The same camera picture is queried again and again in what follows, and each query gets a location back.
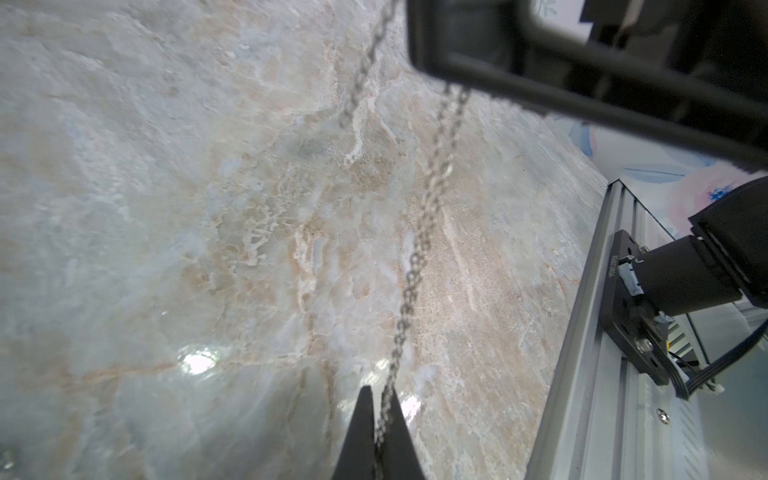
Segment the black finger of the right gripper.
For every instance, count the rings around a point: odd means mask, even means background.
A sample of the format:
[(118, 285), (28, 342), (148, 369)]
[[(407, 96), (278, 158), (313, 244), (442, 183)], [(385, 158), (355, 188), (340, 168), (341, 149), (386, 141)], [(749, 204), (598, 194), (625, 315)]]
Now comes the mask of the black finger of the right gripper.
[(410, 1), (409, 57), (437, 79), (767, 167), (763, 1), (587, 1), (585, 39), (527, 1)]

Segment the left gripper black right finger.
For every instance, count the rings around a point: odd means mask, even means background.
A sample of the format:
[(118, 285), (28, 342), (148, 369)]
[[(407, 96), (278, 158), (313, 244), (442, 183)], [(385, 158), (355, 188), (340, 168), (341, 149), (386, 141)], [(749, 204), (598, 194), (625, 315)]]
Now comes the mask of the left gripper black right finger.
[(390, 402), (391, 422), (383, 437), (380, 461), (386, 480), (424, 480), (400, 402)]

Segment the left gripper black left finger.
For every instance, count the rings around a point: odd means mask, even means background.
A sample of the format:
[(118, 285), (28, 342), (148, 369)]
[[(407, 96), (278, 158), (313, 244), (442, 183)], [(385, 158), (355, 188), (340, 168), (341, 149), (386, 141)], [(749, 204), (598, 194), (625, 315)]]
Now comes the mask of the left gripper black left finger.
[(375, 473), (374, 402), (370, 386), (360, 389), (332, 480), (372, 480)]

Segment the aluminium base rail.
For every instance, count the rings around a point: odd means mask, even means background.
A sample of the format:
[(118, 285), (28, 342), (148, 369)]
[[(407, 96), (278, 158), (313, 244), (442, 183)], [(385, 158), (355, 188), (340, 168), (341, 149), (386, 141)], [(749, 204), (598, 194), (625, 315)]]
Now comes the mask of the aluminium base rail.
[(766, 180), (680, 238), (610, 184), (527, 477), (766, 475)]

